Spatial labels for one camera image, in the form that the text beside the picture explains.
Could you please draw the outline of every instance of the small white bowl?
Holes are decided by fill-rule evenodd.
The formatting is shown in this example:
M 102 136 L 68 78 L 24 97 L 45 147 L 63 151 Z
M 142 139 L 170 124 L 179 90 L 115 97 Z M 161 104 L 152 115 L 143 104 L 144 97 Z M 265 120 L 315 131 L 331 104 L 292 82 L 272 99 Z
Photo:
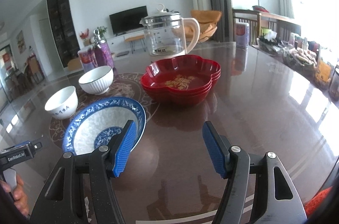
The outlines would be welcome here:
M 113 76 L 111 66 L 100 66 L 83 74 L 79 79 L 79 84 L 86 93 L 101 95 L 110 88 Z
M 59 120 L 71 117 L 77 107 L 78 96 L 74 86 L 67 86 L 59 90 L 45 104 L 45 110 Z

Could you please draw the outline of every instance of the silver bolt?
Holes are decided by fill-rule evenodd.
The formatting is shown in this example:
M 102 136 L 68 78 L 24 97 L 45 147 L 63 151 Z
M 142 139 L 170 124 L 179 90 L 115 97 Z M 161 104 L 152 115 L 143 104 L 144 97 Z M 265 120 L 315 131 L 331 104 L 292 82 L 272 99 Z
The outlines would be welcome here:
M 238 147 L 238 146 L 232 146 L 232 147 L 231 147 L 231 150 L 232 150 L 233 152 L 240 152 L 240 151 L 241 151 L 240 147 Z
M 101 152 L 108 151 L 108 146 L 106 146 L 106 145 L 99 146 L 99 151 L 101 151 Z
M 72 156 L 72 153 L 70 151 L 65 152 L 64 155 L 63 155 L 63 157 L 66 158 L 66 159 L 70 158 L 71 156 Z
M 267 153 L 267 156 L 268 156 L 269 158 L 271 158 L 271 159 L 274 159 L 275 157 L 277 157 L 277 156 L 275 155 L 275 153 L 272 152 L 272 151 L 268 152 L 268 153 Z

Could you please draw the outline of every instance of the purple thermos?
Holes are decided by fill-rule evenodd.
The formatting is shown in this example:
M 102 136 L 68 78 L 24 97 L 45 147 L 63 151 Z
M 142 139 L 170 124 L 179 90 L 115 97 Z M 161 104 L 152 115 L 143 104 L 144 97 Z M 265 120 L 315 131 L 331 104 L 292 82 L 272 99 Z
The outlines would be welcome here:
M 105 39 L 102 39 L 99 30 L 94 30 L 94 44 L 93 44 L 95 58 L 98 66 L 108 65 L 114 68 L 114 62 L 110 47 Z

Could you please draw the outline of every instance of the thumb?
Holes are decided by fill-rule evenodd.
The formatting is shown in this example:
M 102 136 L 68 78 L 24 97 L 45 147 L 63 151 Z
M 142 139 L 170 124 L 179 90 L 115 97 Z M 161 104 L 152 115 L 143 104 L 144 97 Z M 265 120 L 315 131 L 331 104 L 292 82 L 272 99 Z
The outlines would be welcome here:
M 0 184 L 6 193 L 11 192 L 11 187 L 6 182 L 0 180 Z

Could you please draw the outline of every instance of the television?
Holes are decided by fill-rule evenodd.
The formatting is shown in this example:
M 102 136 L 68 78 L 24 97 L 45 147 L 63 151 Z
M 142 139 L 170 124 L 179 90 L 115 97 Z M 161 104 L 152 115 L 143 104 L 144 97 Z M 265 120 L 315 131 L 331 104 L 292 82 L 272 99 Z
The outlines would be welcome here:
M 146 6 L 129 9 L 110 15 L 111 26 L 114 34 L 120 34 L 129 30 L 142 28 L 140 20 L 146 17 Z

